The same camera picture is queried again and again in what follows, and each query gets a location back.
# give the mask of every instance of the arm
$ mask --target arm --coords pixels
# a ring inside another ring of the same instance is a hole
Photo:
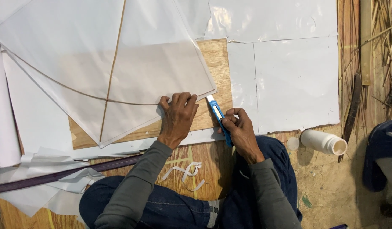
[[[133,229],[141,219],[149,195],[166,160],[189,133],[198,104],[196,95],[177,93],[163,96],[159,105],[165,111],[162,133],[130,170],[97,218],[97,229]]]
[[[248,115],[242,108],[232,108],[226,112],[226,116],[222,120],[223,126],[231,132],[237,153],[249,164],[262,228],[301,229],[295,211],[280,188],[272,160],[264,159],[256,143]]]

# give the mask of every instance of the man's left hand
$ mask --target man's left hand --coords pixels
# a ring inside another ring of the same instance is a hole
[[[175,93],[169,106],[169,97],[161,97],[159,105],[163,108],[165,117],[162,121],[162,133],[157,141],[175,149],[187,137],[199,108],[199,105],[195,104],[196,99],[197,96],[191,96],[189,92]]]

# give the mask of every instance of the hand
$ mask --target hand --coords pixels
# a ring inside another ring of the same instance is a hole
[[[159,105],[163,108],[165,117],[162,121],[162,132],[157,141],[175,149],[187,137],[197,108],[199,108],[199,105],[195,104],[196,99],[197,96],[190,96],[189,92],[175,93],[169,106],[169,97],[161,97]]]
[[[231,132],[231,140],[237,152],[248,164],[256,164],[265,160],[256,143],[252,122],[243,108],[231,108],[222,119],[223,126]]]

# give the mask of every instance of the dry bamboo pile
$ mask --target dry bamboo pile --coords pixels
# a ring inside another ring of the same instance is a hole
[[[385,73],[383,86],[389,88],[389,93],[384,100],[374,98],[386,105],[386,119],[392,120],[392,0],[373,1],[371,33],[371,38],[361,46],[371,42],[373,50],[382,51],[382,66]]]

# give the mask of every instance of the jeans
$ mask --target jeans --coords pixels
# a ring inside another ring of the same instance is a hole
[[[258,146],[265,159],[272,159],[281,189],[301,221],[297,209],[298,187],[295,172],[285,146],[277,139],[257,136]],[[232,187],[219,209],[216,227],[224,229],[260,228],[256,197],[249,177],[248,164],[237,154]],[[110,201],[123,176],[110,176],[96,181],[83,194],[79,211],[91,229]],[[204,228],[210,219],[209,202],[179,195],[173,190],[155,185],[136,228]]]

